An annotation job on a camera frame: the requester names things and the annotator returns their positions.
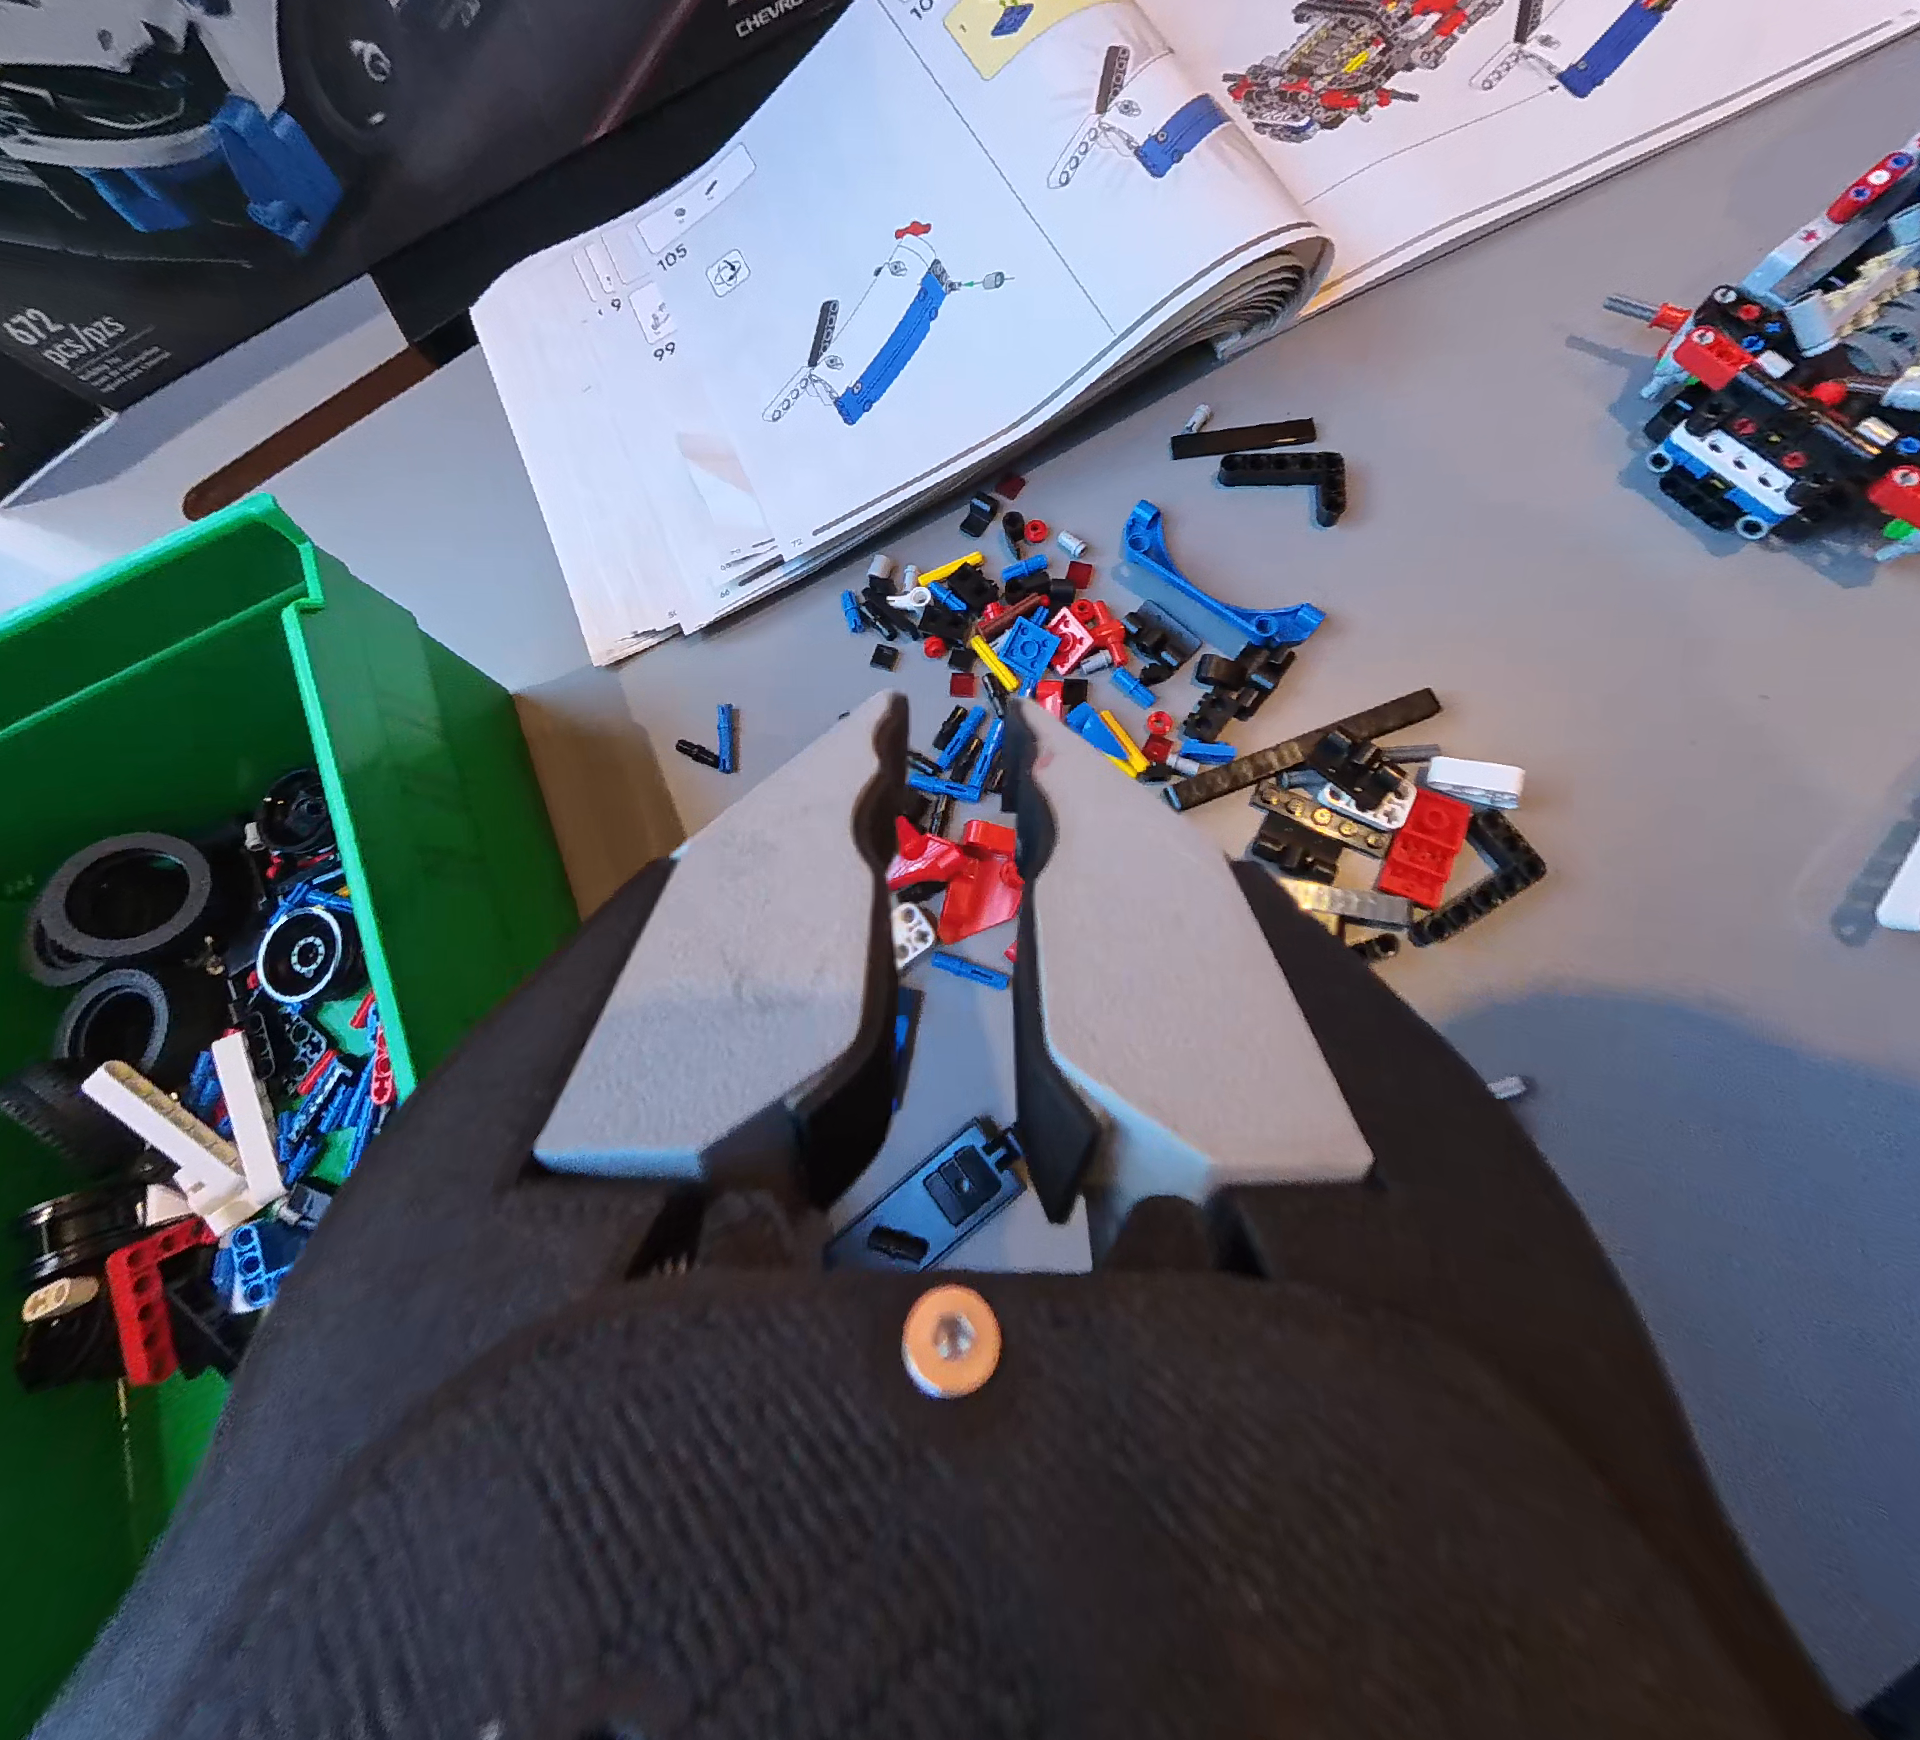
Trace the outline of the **black toy car box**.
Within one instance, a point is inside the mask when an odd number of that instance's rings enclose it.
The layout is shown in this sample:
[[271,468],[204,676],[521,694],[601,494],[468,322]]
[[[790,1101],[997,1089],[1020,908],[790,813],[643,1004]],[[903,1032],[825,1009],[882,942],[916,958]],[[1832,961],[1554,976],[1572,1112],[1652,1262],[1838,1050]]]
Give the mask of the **black toy car box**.
[[2,0],[4,498],[834,0]]

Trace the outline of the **green plastic bin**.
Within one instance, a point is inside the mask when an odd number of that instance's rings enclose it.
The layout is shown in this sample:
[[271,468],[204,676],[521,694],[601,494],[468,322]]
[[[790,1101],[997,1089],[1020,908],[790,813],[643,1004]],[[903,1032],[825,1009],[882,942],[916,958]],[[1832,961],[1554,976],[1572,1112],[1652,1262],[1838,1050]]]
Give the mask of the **green plastic bin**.
[[[402,1098],[578,930],[510,691],[270,496],[13,611],[2,703],[4,1077],[56,1041],[61,995],[20,937],[59,864],[236,816],[296,767],[339,813]],[[169,1523],[225,1392],[20,1388],[15,1223],[75,1174],[13,1123],[2,1140],[2,1728],[24,1737]]]

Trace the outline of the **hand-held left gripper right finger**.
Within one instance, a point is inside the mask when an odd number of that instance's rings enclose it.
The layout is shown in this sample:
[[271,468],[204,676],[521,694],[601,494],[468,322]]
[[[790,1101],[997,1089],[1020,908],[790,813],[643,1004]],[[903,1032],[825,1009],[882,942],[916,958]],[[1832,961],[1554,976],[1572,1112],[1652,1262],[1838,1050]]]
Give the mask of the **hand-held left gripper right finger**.
[[1080,1200],[1117,1225],[1149,1197],[1365,1177],[1372,1149],[1261,923],[1291,901],[1041,707],[1009,705],[1008,746],[1018,1138],[1050,1223]]

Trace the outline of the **pile of brick pieces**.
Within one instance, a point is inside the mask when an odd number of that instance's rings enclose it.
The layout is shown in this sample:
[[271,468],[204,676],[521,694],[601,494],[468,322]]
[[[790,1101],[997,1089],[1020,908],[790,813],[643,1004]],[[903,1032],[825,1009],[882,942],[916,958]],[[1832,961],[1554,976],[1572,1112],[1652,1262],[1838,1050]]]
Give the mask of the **pile of brick pieces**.
[[[908,760],[919,804],[900,820],[887,885],[901,972],[930,960],[1015,1002],[1024,878],[1008,708],[1027,701],[1206,836],[1250,882],[1264,876],[1354,960],[1459,937],[1549,876],[1512,818],[1524,772],[1406,753],[1386,740],[1441,703],[1400,696],[1284,744],[1238,753],[1236,721],[1261,714],[1321,627],[1317,607],[1245,609],[1193,584],[1165,544],[1165,512],[1130,512],[1121,551],[1176,606],[1146,600],[1117,623],[1100,600],[1027,595],[985,607],[976,652],[990,705],[953,714],[931,756]],[[827,1246],[829,1268],[924,1273],[1036,1190],[1016,1121],[972,1117]]]

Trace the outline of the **toy brick race car model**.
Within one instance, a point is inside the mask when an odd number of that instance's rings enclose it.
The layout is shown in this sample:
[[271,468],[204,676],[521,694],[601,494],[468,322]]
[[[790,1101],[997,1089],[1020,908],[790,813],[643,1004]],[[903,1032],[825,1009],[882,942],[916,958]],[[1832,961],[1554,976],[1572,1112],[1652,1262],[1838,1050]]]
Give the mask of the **toy brick race car model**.
[[1694,521],[1800,544],[1875,526],[1919,553],[1919,140],[1698,307],[1607,298],[1662,335],[1646,466]]

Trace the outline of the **heap of wheels and bricks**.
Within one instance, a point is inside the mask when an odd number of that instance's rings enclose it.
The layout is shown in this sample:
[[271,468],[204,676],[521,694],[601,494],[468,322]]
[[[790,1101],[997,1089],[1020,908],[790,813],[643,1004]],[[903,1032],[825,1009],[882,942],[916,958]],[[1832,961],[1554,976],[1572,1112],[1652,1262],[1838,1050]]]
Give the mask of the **heap of wheels and bricks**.
[[25,1392],[231,1376],[397,1112],[397,1061],[317,769],[250,816],[71,855],[24,965],[66,995],[4,1114],[87,1188],[29,1208]]

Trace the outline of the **grey desk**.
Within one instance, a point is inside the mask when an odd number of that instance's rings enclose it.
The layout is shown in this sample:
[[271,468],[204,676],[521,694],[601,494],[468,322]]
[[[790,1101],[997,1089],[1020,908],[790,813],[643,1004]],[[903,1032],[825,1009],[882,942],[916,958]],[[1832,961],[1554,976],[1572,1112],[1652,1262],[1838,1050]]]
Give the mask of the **grey desk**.
[[[1602,298],[1731,280],[1917,128],[1917,36],[1089,425],[1027,505],[1105,551],[1139,498],[1225,600],[1330,623],[1262,744],[1432,687],[1434,733],[1524,765],[1549,884],[1383,976],[1491,1077],[1645,1312],[1722,1501],[1848,1705],[1917,1657],[1917,937],[1875,928],[1917,822],[1917,560],[1760,553],[1645,476],[1646,338]],[[4,514],[4,607],[179,528],[399,347],[367,282],[130,415]],[[1310,415],[1353,469],[1239,514],[1167,453],[1195,404]],[[590,666],[478,353],[270,480],[349,570],[523,714],[592,912],[873,692],[847,569],[744,623]],[[740,714],[740,770],[677,751]]]

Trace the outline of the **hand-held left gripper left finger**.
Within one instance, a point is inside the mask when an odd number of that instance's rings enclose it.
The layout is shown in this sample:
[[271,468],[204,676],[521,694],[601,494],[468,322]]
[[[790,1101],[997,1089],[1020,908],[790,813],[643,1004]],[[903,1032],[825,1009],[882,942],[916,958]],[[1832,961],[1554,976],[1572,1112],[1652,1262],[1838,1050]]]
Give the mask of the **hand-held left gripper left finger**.
[[540,1167],[831,1208],[894,1117],[885,868],[908,703],[875,696],[659,871]]

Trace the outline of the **black angled brick beam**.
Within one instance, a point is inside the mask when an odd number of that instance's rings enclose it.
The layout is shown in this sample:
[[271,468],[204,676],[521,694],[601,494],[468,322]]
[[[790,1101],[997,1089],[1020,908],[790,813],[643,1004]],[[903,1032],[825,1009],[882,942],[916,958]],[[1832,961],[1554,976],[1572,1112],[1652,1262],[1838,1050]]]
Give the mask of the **black angled brick beam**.
[[1301,489],[1312,496],[1317,528],[1335,528],[1349,512],[1349,469],[1337,452],[1268,448],[1222,457],[1216,473],[1223,489]]

